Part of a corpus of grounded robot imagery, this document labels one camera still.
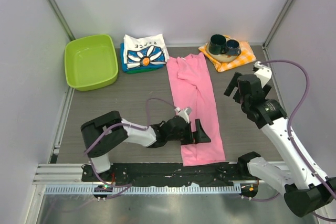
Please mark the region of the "orange checkered cloth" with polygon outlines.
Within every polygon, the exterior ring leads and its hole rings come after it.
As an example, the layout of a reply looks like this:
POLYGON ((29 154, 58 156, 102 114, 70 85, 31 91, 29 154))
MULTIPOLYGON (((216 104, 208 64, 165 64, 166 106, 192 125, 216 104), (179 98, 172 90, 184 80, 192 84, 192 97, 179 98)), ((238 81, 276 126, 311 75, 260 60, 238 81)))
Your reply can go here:
POLYGON ((230 69, 234 69, 248 63, 252 63, 256 61, 256 56, 247 41, 239 41, 241 54, 237 56, 235 60, 229 63, 221 63, 213 59, 207 52, 206 52, 206 44, 200 46, 198 49, 203 55, 210 60, 210 62, 214 65, 214 68, 217 72, 225 72, 230 69))

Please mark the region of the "dark blue mug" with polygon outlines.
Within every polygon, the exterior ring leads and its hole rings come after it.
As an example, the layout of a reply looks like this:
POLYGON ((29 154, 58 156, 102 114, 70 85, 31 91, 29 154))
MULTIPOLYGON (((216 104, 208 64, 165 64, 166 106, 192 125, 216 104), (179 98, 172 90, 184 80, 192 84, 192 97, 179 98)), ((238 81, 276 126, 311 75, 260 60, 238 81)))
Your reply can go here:
POLYGON ((241 54, 240 43, 234 39, 226 42, 226 55, 239 56, 241 54))

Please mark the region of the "dark green mug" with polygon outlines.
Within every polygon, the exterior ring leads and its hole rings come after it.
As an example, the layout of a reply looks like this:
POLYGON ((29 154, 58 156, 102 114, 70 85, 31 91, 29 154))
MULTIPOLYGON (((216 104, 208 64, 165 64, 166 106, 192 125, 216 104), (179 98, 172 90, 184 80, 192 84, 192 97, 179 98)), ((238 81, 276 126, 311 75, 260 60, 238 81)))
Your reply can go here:
POLYGON ((208 51, 213 55, 226 53, 226 37, 220 34, 212 35, 208 45, 208 51))

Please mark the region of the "pink t shirt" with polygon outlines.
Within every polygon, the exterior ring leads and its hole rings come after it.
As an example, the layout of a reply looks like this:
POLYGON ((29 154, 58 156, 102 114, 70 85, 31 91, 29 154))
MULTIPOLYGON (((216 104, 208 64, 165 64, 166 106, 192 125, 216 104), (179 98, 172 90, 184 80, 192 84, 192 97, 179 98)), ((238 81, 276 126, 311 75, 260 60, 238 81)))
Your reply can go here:
POLYGON ((205 56, 190 54, 186 57, 170 58, 166 64, 169 82, 176 107, 190 107, 192 131, 199 119, 209 143, 181 146, 184 166, 197 166, 224 162, 226 160, 220 134, 217 107, 213 86, 205 56))

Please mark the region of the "blue t shirt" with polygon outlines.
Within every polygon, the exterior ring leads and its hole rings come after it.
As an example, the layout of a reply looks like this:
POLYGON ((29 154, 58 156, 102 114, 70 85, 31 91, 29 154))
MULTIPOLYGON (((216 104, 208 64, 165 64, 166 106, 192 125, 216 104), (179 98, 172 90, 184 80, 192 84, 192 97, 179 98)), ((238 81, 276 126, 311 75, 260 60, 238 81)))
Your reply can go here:
MULTIPOLYGON (((122 71, 123 72, 127 72, 129 71, 130 69, 127 68, 127 65, 124 61, 124 57, 123 57, 123 53, 124 53, 124 43, 121 43, 120 44, 120 59, 121 59, 121 68, 122 68, 122 71)), ((137 68, 133 68, 133 69, 142 69, 142 68, 157 68, 158 69, 161 69, 163 68, 164 65, 150 65, 149 67, 137 67, 137 68)))

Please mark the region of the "white daisy print t shirt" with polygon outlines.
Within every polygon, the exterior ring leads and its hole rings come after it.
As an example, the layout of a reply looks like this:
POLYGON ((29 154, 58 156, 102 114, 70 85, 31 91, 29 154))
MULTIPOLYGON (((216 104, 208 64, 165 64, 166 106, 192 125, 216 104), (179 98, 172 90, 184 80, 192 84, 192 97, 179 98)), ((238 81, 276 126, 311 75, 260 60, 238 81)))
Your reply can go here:
POLYGON ((125 35, 123 43, 123 57, 128 69, 165 65, 170 58, 163 34, 142 38, 125 35))

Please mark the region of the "lime green plastic tub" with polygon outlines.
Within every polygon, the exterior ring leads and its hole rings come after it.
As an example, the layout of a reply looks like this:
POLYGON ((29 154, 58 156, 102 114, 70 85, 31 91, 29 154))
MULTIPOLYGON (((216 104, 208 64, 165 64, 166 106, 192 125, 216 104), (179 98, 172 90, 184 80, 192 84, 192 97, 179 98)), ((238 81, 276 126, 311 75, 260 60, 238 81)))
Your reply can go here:
POLYGON ((117 54, 112 38, 106 34, 69 42, 65 47, 64 62, 66 81, 78 91, 109 86, 118 77, 117 54))

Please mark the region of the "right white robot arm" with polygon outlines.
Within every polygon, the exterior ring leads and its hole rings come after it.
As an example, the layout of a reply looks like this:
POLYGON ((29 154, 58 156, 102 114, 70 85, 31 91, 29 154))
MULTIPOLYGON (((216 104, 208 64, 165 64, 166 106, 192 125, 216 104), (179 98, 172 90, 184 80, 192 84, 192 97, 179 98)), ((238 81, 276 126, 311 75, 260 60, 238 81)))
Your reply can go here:
POLYGON ((292 129, 280 103, 266 96, 268 80, 253 74, 235 72, 224 95, 233 96, 247 118, 273 143, 285 161, 290 175, 267 162, 260 154, 249 152, 238 158, 237 173, 242 179, 257 177, 279 192, 298 217, 304 217, 333 201, 335 178, 329 177, 305 151, 292 129))

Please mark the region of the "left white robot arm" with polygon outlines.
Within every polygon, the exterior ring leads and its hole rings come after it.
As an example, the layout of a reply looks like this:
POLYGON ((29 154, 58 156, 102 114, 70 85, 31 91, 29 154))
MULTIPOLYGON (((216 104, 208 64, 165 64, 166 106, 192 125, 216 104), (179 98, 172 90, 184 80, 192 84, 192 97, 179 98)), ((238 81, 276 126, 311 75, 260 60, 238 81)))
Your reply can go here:
POLYGON ((177 115, 168 121, 143 126, 123 119, 118 111, 111 111, 84 123, 80 129, 94 176, 102 182, 111 177, 108 153, 123 142, 147 148, 159 148, 168 141, 180 141, 181 145, 210 143, 200 119, 195 120, 195 131, 192 131, 190 113, 189 107, 177 109, 177 115))

